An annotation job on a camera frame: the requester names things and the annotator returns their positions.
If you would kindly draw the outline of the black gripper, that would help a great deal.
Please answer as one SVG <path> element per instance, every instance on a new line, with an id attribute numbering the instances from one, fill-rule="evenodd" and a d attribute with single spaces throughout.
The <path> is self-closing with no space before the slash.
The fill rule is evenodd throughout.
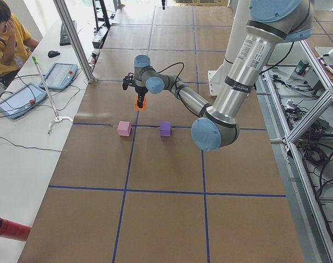
<path id="1" fill-rule="evenodd" d="M 147 88 L 145 86 L 135 86 L 135 91 L 137 92 L 137 108 L 143 108 L 144 105 L 144 95 L 147 93 Z"/>

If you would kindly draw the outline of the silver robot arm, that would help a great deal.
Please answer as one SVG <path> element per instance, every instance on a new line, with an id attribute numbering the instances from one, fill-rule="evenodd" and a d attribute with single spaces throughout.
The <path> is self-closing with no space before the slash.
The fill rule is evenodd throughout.
<path id="1" fill-rule="evenodd" d="M 213 104 L 179 77 L 157 73 L 147 55 L 134 60 L 134 85 L 152 94 L 168 90 L 198 116 L 192 124 L 193 142 L 213 151 L 234 143 L 239 135 L 237 113 L 279 43 L 297 42 L 313 31 L 313 1 L 250 1 L 246 37 Z"/>

